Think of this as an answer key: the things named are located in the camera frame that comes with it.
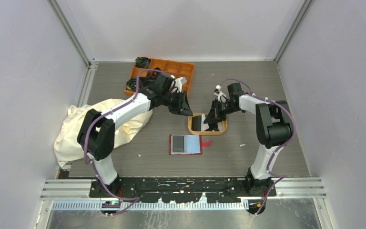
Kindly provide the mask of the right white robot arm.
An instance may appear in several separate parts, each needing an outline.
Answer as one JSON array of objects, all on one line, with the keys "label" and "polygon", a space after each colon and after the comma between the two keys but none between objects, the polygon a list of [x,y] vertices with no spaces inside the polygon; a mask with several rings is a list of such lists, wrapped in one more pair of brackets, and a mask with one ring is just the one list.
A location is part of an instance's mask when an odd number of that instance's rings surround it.
[{"label": "right white robot arm", "polygon": [[212,101],[209,114],[203,121],[209,127],[226,120],[234,112],[250,112],[255,115],[256,136],[259,148],[255,161],[248,169],[244,189],[251,196],[257,196],[272,186],[272,168],[280,151],[293,139],[296,133],[294,120],[287,101],[273,101],[254,93],[245,93],[240,83],[228,85],[228,94],[217,85],[216,99]]}]

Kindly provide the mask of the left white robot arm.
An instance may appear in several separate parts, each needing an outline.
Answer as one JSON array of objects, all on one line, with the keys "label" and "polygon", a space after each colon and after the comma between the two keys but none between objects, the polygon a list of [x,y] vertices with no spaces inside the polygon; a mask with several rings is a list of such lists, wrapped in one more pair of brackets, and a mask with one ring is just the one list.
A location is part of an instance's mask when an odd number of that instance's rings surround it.
[{"label": "left white robot arm", "polygon": [[119,127],[159,106],[166,106],[175,115],[193,115],[187,92],[183,90],[186,82],[184,77],[159,73],[154,82],[142,88],[137,87],[134,95],[120,104],[101,112],[90,109],[86,113],[77,143],[83,149],[85,163],[93,166],[99,181],[99,191],[109,197],[119,197],[122,185],[111,157],[115,132]]}]

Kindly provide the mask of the tan oval tray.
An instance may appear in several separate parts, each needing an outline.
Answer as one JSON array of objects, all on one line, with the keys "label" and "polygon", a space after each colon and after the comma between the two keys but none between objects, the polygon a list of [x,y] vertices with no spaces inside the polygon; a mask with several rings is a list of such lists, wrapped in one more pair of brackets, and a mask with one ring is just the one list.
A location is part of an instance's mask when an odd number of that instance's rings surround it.
[{"label": "tan oval tray", "polygon": [[187,119],[187,126],[188,126],[188,130],[189,130],[189,132],[191,133],[191,134],[193,134],[193,135],[222,135],[225,131],[221,131],[221,132],[202,132],[202,131],[200,131],[200,132],[196,132],[196,131],[193,131],[192,129],[191,129],[191,127],[192,127],[192,118],[194,117],[194,116],[198,116],[198,115],[201,115],[201,114],[193,114],[193,116],[190,116],[190,117],[188,117],[188,119]]}]

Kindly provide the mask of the red card holder wallet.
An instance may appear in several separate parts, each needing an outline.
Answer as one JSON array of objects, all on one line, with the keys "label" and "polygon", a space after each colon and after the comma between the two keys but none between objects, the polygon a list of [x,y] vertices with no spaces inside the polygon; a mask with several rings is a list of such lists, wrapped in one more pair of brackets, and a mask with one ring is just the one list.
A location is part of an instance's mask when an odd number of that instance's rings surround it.
[{"label": "red card holder wallet", "polygon": [[203,148],[211,145],[211,141],[203,141],[201,135],[184,135],[184,153],[172,154],[171,153],[171,138],[169,136],[169,155],[202,155]]}]

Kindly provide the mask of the white credit card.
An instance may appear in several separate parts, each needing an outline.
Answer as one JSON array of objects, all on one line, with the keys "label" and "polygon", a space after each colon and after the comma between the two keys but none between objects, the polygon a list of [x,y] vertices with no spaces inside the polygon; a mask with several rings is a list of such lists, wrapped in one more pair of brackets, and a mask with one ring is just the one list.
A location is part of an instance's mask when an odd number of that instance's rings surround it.
[{"label": "white credit card", "polygon": [[206,119],[207,119],[207,115],[202,114],[201,115],[201,131],[202,132],[211,131],[210,125],[208,123],[205,123]]}]

